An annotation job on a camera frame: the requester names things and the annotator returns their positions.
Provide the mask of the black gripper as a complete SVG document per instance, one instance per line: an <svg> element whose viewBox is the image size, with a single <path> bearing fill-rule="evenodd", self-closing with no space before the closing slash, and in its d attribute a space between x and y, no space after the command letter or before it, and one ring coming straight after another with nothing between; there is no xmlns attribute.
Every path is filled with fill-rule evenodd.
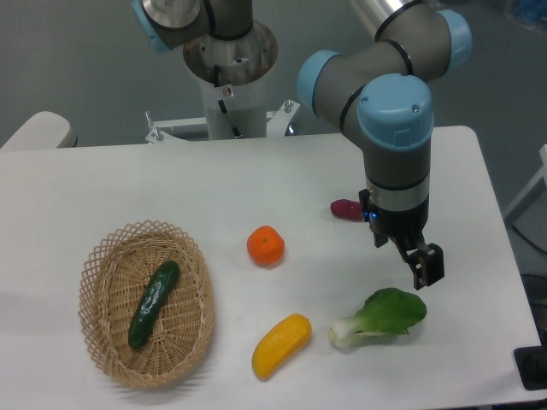
<svg viewBox="0 0 547 410"><path fill-rule="evenodd" d="M373 233L373 243L380 248L392 240L414 275L414 288L420 290L444 277L444 251L436 243L426 243L423 229L428 219L429 197L420 205L402 211L382 208L372 202L372 194L359 192L365 222Z"/></svg>

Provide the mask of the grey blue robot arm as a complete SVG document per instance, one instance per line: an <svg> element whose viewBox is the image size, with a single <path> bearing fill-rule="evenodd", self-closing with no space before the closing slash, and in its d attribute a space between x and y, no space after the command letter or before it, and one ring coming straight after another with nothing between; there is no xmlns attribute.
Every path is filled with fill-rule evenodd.
<svg viewBox="0 0 547 410"><path fill-rule="evenodd" d="M136 1L132 8L157 50L183 50L202 86L210 138L266 135L262 81L278 45L251 2ZM362 151L363 218L376 246L397 246L421 289L444 276L442 249L423 237L434 125L427 82L468 60L472 35L461 15L422 1L354 1L352 8L373 45L347 57L314 53L298 72L297 94Z"/></svg>

